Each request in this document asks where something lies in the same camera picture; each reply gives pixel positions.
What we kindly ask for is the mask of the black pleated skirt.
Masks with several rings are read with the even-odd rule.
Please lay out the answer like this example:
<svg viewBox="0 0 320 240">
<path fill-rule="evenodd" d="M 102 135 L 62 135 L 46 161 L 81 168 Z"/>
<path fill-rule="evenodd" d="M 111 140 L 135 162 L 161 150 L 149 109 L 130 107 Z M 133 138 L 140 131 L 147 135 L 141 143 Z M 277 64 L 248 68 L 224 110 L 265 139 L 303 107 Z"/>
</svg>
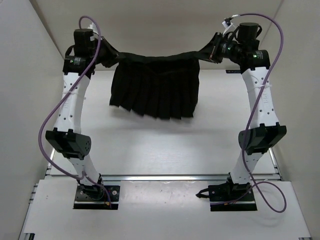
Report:
<svg viewBox="0 0 320 240">
<path fill-rule="evenodd" d="M 122 53 L 109 104 L 155 119 L 193 118 L 199 74 L 199 60 L 191 52 L 171 56 Z"/>
</svg>

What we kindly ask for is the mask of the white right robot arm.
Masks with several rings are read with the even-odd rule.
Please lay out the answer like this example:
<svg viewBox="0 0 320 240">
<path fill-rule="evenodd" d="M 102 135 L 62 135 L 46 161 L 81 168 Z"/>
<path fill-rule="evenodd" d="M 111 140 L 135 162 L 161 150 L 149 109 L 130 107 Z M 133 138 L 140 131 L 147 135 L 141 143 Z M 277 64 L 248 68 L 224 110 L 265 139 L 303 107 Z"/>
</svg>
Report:
<svg viewBox="0 0 320 240">
<path fill-rule="evenodd" d="M 234 41 L 222 33 L 214 34 L 211 41 L 199 51 L 201 59 L 221 63 L 229 59 L 240 67 L 245 83 L 250 116 L 238 135 L 240 155 L 225 183 L 211 185 L 214 196 L 236 200 L 251 187 L 251 174 L 260 158 L 287 133 L 275 113 L 269 75 L 271 64 L 267 50 L 259 49 L 255 37 Z"/>
</svg>

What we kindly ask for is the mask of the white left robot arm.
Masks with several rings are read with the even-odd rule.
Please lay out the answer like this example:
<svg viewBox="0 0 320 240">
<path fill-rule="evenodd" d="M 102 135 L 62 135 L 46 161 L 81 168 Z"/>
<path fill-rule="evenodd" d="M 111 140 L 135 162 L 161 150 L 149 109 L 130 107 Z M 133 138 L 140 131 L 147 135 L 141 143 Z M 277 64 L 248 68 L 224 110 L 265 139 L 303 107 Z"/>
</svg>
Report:
<svg viewBox="0 0 320 240">
<path fill-rule="evenodd" d="M 108 203 L 111 202 L 110 193 L 91 160 L 92 140 L 82 134 L 81 117 L 95 66 L 104 63 L 107 57 L 117 56 L 117 50 L 104 37 L 75 39 L 64 58 L 62 99 L 54 108 L 58 116 L 53 129 L 45 132 L 45 139 L 74 167 L 76 174 L 72 178 L 77 180 L 81 190 L 94 201 Z"/>
</svg>

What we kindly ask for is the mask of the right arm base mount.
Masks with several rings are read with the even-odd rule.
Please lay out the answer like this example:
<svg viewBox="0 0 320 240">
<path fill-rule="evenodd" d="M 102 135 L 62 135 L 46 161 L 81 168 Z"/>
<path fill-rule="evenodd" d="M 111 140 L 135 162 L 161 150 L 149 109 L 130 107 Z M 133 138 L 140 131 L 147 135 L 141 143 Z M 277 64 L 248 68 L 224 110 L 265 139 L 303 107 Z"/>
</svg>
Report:
<svg viewBox="0 0 320 240">
<path fill-rule="evenodd" d="M 212 184 L 200 190 L 196 197 L 209 199 L 211 212 L 253 212 L 257 211 L 252 185 L 233 183 L 227 179 L 222 184 Z"/>
</svg>

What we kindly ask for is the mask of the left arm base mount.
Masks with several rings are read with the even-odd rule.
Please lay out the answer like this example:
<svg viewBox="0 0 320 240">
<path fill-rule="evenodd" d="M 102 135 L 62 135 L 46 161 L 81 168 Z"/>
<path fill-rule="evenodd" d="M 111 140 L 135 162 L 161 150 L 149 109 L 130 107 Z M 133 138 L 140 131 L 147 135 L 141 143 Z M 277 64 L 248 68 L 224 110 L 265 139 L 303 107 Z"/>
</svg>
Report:
<svg viewBox="0 0 320 240">
<path fill-rule="evenodd" d="M 74 196 L 75 210 L 118 210 L 121 186 L 104 183 L 106 192 L 96 185 L 78 184 Z"/>
</svg>

